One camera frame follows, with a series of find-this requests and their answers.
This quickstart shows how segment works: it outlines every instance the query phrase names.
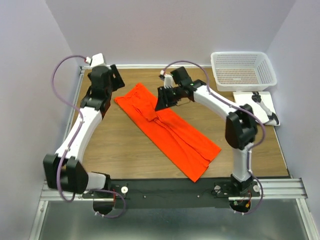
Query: wooden surface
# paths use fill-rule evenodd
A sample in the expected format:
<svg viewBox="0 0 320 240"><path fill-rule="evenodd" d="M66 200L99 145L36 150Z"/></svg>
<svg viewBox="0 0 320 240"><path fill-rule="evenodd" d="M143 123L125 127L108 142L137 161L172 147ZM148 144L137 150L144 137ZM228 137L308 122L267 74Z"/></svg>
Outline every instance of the wooden surface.
<svg viewBox="0 0 320 240"><path fill-rule="evenodd" d="M193 80L205 81L205 75L200 69L189 68L187 71ZM212 70L208 68L207 71L212 79L211 88L217 90ZM125 87L113 93L111 107L92 135L84 153L83 165L85 169L88 172L110 174L113 179L185 178L185 175L114 102L115 97L125 95L139 82L157 96L157 88L163 84L158 78L160 70L120 69L119 72L125 82ZM88 70L84 74L78 106L90 86L87 74ZM220 94L234 101L231 92L220 92ZM225 122L214 112L195 102L175 106L171 109L221 148L221 152L202 177L229 177L233 169L233 155L231 147L225 140ZM253 172L259 177L287 176L288 172L274 128L267 126L266 133L264 143L253 150ZM260 138L261 129L259 128L256 139Z"/></svg>

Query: bolt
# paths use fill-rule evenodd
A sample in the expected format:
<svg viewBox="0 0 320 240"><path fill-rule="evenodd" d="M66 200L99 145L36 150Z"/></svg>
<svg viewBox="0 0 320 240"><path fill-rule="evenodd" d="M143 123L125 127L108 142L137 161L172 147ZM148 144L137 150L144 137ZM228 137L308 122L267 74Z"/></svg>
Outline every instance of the bolt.
<svg viewBox="0 0 320 240"><path fill-rule="evenodd" d="M128 188L127 188L126 186L123 186L123 187L121 188L121 192L122 192L123 194L126 194L126 193L128 192Z"/></svg>
<svg viewBox="0 0 320 240"><path fill-rule="evenodd" d="M258 185L254 185L254 186L253 186L253 190L254 190L256 193L258 193L258 192L260 192L260 187L259 187Z"/></svg>
<svg viewBox="0 0 320 240"><path fill-rule="evenodd" d="M219 193L219 192L221 191L221 187L220 187L219 185L215 186L215 187L214 187L214 191L215 191L216 193Z"/></svg>

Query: white robotic arm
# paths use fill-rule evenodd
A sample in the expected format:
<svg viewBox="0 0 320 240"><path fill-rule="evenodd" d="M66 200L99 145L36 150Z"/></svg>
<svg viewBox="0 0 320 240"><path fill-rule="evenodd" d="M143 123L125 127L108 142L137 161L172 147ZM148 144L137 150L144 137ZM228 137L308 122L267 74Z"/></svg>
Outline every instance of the white robotic arm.
<svg viewBox="0 0 320 240"><path fill-rule="evenodd" d="M171 76L166 74L164 87L158 88L158 101L155 110L175 106L181 98L189 98L193 102L200 103L213 112L217 113L226 121L225 138L233 151L233 171L231 178L235 180L240 191L248 187L252 180L248 170L251 170L251 146L257 134L257 125L254 119L242 111L231 108L236 103L214 92L216 96L223 99L227 105L216 97L212 96L206 83L201 80L192 81L184 67L177 68L171 72ZM252 113L249 105L241 106Z"/></svg>
<svg viewBox="0 0 320 240"><path fill-rule="evenodd" d="M82 161L93 132L110 107L112 92L125 86L116 66L108 67L101 53L92 58L87 57L85 61L92 67L92 72L88 74L91 86L80 104L82 117L78 115L70 133L55 154L47 154L43 160L48 187L57 189L58 165L63 159L65 168L61 169L61 188L77 194L92 189L108 190L110 187L109 175L86 172Z"/></svg>
<svg viewBox="0 0 320 240"><path fill-rule="evenodd" d="M227 98L221 96L218 93L215 93L220 98L224 98L225 101L230 102L230 104L235 105L234 102L231 102ZM230 108L228 105L222 103L217 98L209 94L208 89L205 85L202 85L196 89L193 93L193 98L196 103L202 104L212 110L214 113L218 114L224 121L226 121L227 116L230 113L234 113L236 110ZM251 150L248 151L248 148L252 146L252 143L248 143L244 149L232 148L233 152L233 171L232 176L240 182L246 181L250 178L248 169L251 170Z"/></svg>

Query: folded cloth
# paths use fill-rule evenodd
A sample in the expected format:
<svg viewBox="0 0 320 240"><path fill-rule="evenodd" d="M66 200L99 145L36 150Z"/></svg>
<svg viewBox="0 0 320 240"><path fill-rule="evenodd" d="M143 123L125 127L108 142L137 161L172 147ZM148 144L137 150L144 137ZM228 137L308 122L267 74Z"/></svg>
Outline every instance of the folded cloth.
<svg viewBox="0 0 320 240"><path fill-rule="evenodd" d="M201 177L221 150L171 109L156 112L157 98L142 83L114 101L193 182Z"/></svg>

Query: plastic basket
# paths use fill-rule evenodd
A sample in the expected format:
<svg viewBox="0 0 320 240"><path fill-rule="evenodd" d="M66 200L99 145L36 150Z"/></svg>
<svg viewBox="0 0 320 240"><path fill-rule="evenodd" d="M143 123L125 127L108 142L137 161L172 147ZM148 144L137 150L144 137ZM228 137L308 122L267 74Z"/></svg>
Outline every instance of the plastic basket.
<svg viewBox="0 0 320 240"><path fill-rule="evenodd" d="M211 54L218 91L263 91L277 84L268 56L259 51L225 51Z"/></svg>

